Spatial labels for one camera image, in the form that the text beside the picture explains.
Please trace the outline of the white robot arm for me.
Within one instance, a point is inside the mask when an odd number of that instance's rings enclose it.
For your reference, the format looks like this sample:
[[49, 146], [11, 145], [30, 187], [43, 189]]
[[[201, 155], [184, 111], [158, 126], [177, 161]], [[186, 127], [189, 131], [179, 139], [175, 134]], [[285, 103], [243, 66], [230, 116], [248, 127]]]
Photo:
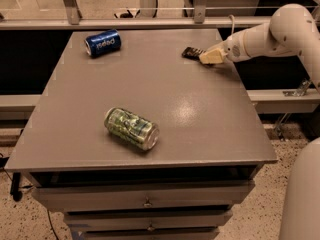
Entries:
[[[299, 4], [282, 6], [268, 22], [230, 35], [199, 59], [220, 64], [259, 56], [296, 56], [311, 82], [319, 85], [320, 35], [310, 12]], [[320, 240], [320, 138], [302, 149], [291, 169], [279, 240]]]

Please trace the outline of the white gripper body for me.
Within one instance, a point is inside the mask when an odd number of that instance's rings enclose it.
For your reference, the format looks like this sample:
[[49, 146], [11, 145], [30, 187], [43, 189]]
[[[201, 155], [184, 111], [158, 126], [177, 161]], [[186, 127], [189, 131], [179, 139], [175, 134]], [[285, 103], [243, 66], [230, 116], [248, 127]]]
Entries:
[[250, 59], [245, 49], [245, 34], [245, 30], [235, 32], [224, 41], [223, 47], [230, 61], [241, 62]]

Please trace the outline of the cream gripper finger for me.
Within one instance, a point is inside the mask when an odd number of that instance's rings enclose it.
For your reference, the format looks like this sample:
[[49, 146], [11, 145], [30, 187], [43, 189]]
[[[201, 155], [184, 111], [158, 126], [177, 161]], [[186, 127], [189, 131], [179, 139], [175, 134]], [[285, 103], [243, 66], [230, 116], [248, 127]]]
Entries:
[[214, 49], [224, 49], [225, 46], [225, 41], [219, 42], [213, 46], [210, 46], [209, 48], [207, 48], [207, 50], [214, 50]]
[[224, 62], [227, 53], [221, 48], [215, 48], [210, 51], [205, 51], [199, 56], [199, 60], [202, 64], [221, 64]]

